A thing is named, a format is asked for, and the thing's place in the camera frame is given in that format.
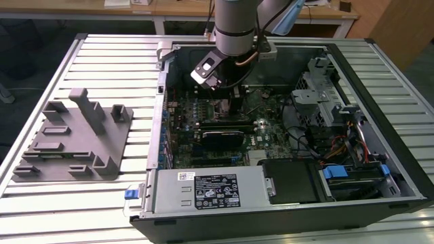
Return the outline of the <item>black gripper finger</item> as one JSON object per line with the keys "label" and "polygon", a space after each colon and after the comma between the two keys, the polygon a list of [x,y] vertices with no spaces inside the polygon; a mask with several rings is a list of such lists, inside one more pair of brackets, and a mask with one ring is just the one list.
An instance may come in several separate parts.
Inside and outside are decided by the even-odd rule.
{"label": "black gripper finger", "polygon": [[230,116],[237,115],[244,106],[245,88],[234,87],[230,92]]}

